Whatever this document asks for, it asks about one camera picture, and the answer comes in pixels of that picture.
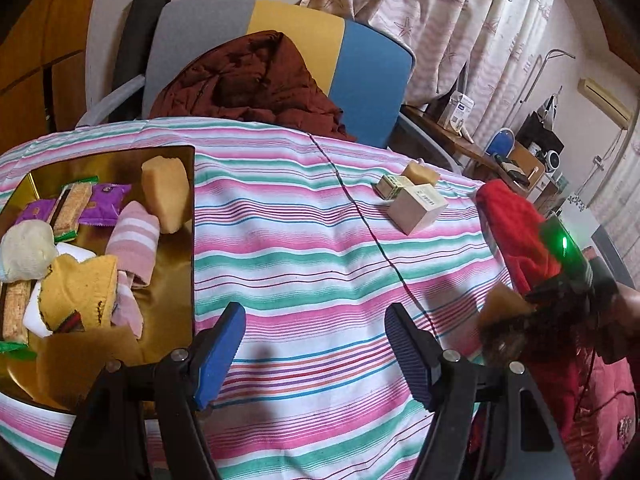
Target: curtain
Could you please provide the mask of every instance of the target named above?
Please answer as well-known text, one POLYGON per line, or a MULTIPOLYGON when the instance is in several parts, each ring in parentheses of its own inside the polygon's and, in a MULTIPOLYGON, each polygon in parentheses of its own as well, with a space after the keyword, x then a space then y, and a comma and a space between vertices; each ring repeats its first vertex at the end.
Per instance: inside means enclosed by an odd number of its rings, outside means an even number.
POLYGON ((476 104, 467 127, 484 143, 502 126, 526 80, 553 0, 305 3, 365 23, 404 44, 415 59, 405 94, 405 101, 413 106, 446 94, 469 61, 467 93, 476 104))
POLYGON ((607 231, 626 268, 640 284, 640 128, 589 209, 607 231))

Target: chair armrest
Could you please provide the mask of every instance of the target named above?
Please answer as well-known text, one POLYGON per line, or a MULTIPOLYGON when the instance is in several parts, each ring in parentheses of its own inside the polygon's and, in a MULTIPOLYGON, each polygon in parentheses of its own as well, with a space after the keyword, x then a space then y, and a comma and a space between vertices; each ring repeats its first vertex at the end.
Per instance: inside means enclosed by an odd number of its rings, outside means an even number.
POLYGON ((140 74, 135 78, 127 81, 124 85, 119 86, 109 95, 103 97, 100 102, 92 106, 91 109, 80 118, 76 128, 80 126, 95 126, 100 124, 111 112, 113 112, 124 101, 129 99, 138 90, 144 87, 145 77, 140 74))
POLYGON ((420 126, 415 124, 406 115, 398 114, 398 126, 417 139, 425 148, 430 150, 437 159, 439 159, 436 162, 437 166, 455 174, 462 174, 460 165, 452 158, 452 156, 445 152, 435 140, 431 139, 427 132, 421 129, 420 126))

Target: gold tray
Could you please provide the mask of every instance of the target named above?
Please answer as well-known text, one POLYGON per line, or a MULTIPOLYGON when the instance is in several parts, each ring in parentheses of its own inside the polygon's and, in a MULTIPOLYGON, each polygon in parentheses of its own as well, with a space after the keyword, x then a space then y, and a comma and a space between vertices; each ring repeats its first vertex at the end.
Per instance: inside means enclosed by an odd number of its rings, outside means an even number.
MULTIPOLYGON (((64 184, 89 176, 97 175, 103 183, 131 184, 123 206, 132 200, 146 206, 140 184, 142 164, 158 155, 179 158, 184 164, 191 188, 190 208, 185 211, 184 221, 193 219, 193 147, 142 148, 82 156, 31 171, 0 212, 0 237, 28 203, 57 197, 64 184)), ((113 227, 81 225, 78 238, 71 243, 98 255, 104 254, 112 231, 113 227)), ((191 343, 194 333, 192 232, 182 228, 172 235, 160 235, 151 284, 134 289, 134 296, 145 323, 139 341, 145 363, 158 362, 174 348, 191 343)), ((33 351, 38 352, 40 341, 29 332, 29 346, 33 351)), ((20 361, 0 354, 0 392, 42 408, 68 411, 39 390, 36 361, 20 361)))

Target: screw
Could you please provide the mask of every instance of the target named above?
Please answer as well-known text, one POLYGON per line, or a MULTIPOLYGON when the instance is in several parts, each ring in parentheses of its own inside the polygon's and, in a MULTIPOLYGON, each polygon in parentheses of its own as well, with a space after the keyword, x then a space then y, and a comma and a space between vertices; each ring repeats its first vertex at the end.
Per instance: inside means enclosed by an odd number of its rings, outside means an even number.
POLYGON ((114 372, 120 370, 120 368, 122 367, 122 363, 117 359, 114 359, 112 361, 108 361, 107 364, 104 365, 104 367, 107 368, 107 371, 110 374, 113 374, 114 372))
POLYGON ((455 350, 445 350, 442 353, 442 356, 450 363, 457 363, 458 361, 460 361, 460 354, 455 350))
POLYGON ((189 357, 189 352, 187 352, 185 348, 176 348, 171 352, 171 361, 175 361, 177 363, 184 361, 187 357, 189 357))
POLYGON ((516 375, 522 375, 524 373, 524 364, 519 361, 512 361, 509 363, 509 370, 516 375))

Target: striped tablecloth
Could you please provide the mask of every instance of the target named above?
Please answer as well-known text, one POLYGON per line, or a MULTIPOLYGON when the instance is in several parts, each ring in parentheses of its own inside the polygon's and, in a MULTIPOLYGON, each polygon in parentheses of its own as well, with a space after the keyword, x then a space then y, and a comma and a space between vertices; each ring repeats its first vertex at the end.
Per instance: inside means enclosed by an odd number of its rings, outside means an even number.
MULTIPOLYGON (((405 156, 276 126, 178 118, 82 128, 11 150, 0 158, 0 204, 50 162, 185 144, 196 150, 196 326, 212 326, 229 301, 247 312, 204 422, 222 477, 406 478, 430 415, 410 398, 383 316, 400 301, 444 347, 478 355, 476 313, 496 281, 510 284, 482 234, 479 183, 444 173, 437 188, 449 208, 407 237, 372 188, 400 173, 405 156)), ((0 394, 0 433, 48 472, 72 421, 0 394)), ((162 465, 157 423, 147 430, 149 456, 162 465)))

